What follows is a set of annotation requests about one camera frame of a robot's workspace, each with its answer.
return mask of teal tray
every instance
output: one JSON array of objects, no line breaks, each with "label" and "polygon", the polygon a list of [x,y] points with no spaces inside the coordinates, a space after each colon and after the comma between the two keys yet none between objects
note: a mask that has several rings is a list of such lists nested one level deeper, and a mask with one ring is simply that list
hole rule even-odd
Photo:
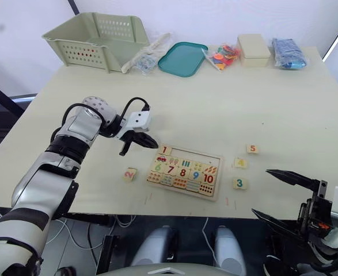
[{"label": "teal tray", "polygon": [[194,75],[204,60],[202,49],[207,46],[190,42],[179,42],[158,61],[159,68],[183,78]]}]

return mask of wooden puzzle board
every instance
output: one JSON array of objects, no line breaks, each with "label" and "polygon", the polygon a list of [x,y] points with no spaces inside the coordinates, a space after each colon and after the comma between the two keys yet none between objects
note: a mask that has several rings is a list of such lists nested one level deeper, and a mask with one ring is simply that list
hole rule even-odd
[{"label": "wooden puzzle board", "polygon": [[162,145],[151,164],[147,181],[205,200],[217,200],[222,158],[190,149]]}]

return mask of white table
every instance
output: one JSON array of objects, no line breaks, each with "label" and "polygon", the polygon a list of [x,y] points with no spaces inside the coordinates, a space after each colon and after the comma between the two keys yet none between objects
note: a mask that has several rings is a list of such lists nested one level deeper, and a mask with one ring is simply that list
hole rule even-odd
[{"label": "white table", "polygon": [[[61,67],[0,145],[0,206],[10,206],[15,185],[49,145],[69,105],[96,95],[120,113],[140,96],[152,107],[149,134],[159,143],[224,157],[218,201],[152,187],[146,174],[154,149],[134,144],[121,157],[123,143],[100,136],[76,178],[71,212],[255,218],[256,208],[295,219],[311,191],[283,183],[266,169],[324,179],[329,199],[338,185],[338,84],[315,48],[304,52],[310,65],[302,71],[234,64],[218,72],[204,61],[190,78],[159,70],[143,76]],[[140,108],[138,102],[130,111]],[[260,154],[248,155],[248,143],[257,144]],[[232,168],[235,157],[247,159],[249,168]],[[131,183],[122,180],[127,167],[138,169]],[[248,179],[249,189],[234,190],[233,177]]]}]

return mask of beige box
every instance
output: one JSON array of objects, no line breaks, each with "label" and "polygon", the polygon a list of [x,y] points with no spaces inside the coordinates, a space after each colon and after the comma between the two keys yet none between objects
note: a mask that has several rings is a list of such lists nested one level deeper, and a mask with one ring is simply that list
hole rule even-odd
[{"label": "beige box", "polygon": [[238,48],[240,49],[240,62],[246,67],[264,67],[271,56],[262,35],[257,33],[240,34]]}]

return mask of light green basket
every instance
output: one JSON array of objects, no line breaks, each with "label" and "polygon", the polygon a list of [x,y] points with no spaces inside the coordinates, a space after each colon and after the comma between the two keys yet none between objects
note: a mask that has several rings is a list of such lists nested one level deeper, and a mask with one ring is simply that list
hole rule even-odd
[{"label": "light green basket", "polygon": [[121,67],[149,45],[136,16],[81,13],[42,36],[62,62],[104,68]]}]

